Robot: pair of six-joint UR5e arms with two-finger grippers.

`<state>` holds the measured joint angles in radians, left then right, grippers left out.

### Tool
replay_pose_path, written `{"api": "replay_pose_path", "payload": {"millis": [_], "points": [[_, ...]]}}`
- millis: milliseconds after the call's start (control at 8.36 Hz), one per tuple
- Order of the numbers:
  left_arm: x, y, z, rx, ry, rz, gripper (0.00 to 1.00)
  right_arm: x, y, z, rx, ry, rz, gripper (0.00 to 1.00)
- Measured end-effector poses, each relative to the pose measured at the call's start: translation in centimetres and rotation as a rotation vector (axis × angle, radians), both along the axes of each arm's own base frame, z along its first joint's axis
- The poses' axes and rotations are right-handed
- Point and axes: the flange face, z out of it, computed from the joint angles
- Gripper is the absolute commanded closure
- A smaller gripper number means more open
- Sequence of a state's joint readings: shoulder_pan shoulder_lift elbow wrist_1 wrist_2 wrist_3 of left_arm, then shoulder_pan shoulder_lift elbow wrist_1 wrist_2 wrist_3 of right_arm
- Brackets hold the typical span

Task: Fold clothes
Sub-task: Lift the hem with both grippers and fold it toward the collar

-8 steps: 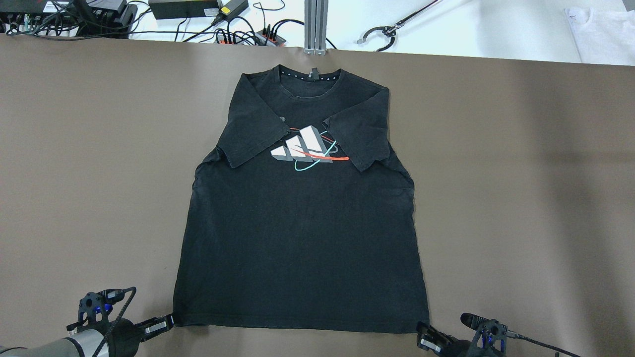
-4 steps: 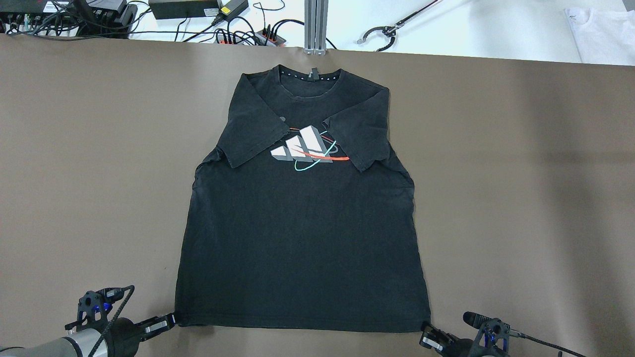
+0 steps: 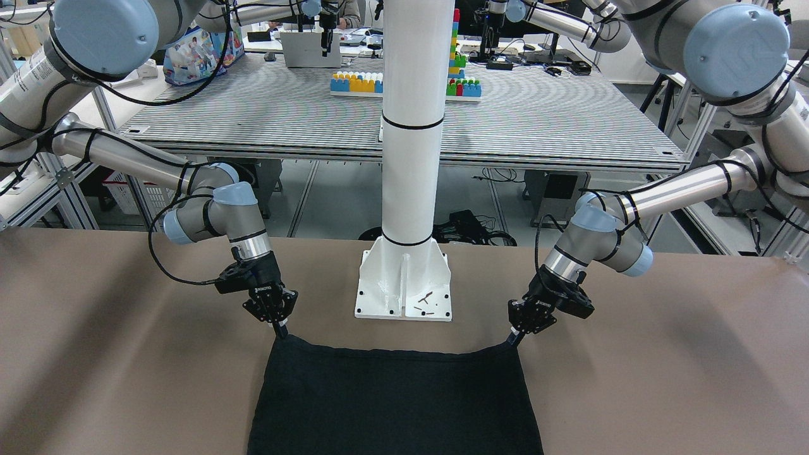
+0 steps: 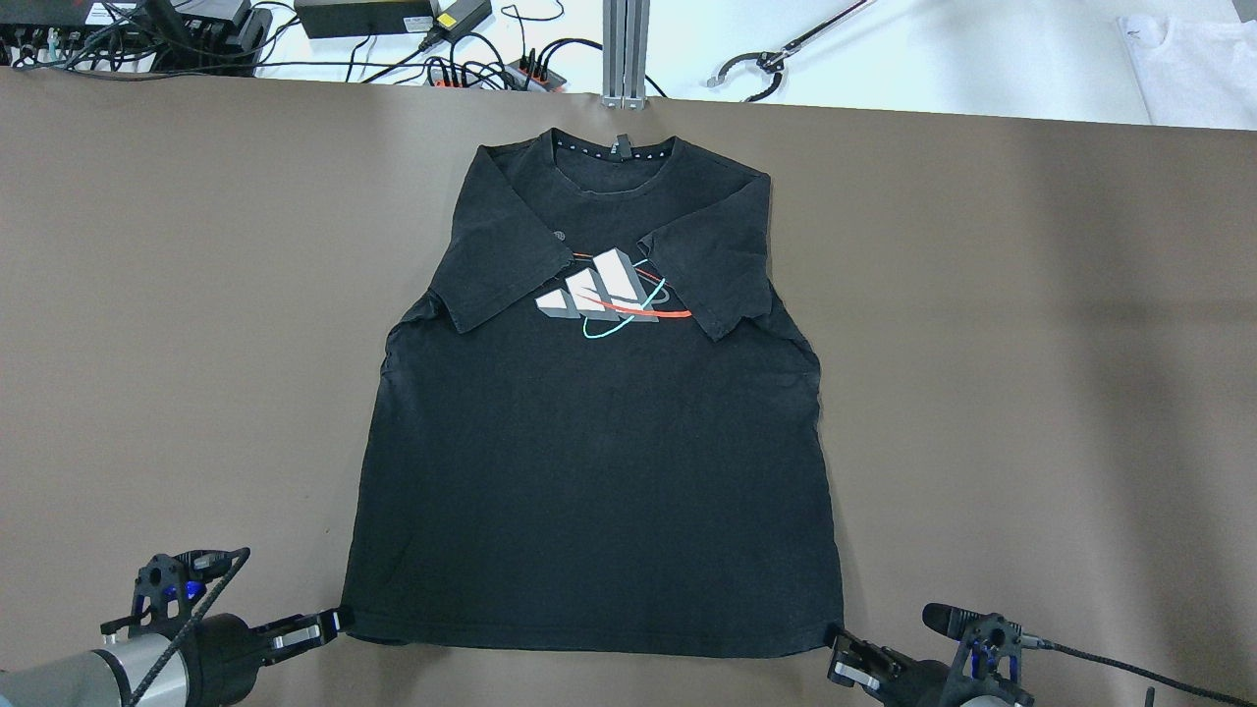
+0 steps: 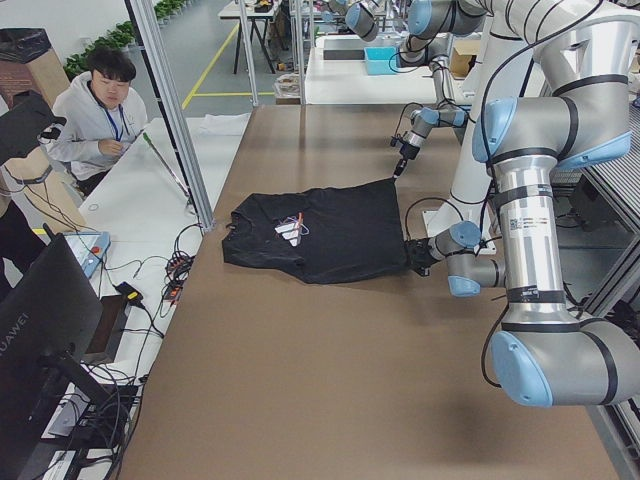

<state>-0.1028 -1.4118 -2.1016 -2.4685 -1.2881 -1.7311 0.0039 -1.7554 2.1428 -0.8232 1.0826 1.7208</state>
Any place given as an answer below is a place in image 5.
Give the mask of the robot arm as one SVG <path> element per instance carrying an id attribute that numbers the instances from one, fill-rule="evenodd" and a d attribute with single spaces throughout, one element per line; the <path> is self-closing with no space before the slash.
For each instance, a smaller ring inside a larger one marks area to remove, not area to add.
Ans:
<path id="1" fill-rule="evenodd" d="M 392 174 L 399 177 L 415 159 L 435 128 L 451 128 L 458 141 L 464 140 L 470 109 L 454 99 L 450 53 L 455 36 L 467 36 L 481 25 L 486 10 L 465 1 L 413 1 L 408 8 L 409 35 L 396 53 L 399 67 L 426 66 L 435 93 L 432 107 L 422 106 L 409 115 L 411 128 L 396 132 L 391 139 L 400 147 L 400 160 Z"/>
<path id="2" fill-rule="evenodd" d="M 639 350 L 621 328 L 568 312 L 550 173 L 629 151 L 639 14 L 608 1 L 416 1 L 409 31 L 423 40 L 465 34 L 485 15 L 523 42 L 550 87 L 543 97 L 476 97 L 472 154 L 495 180 L 505 261 L 494 372 L 524 406 L 626 401 L 639 391 Z"/>

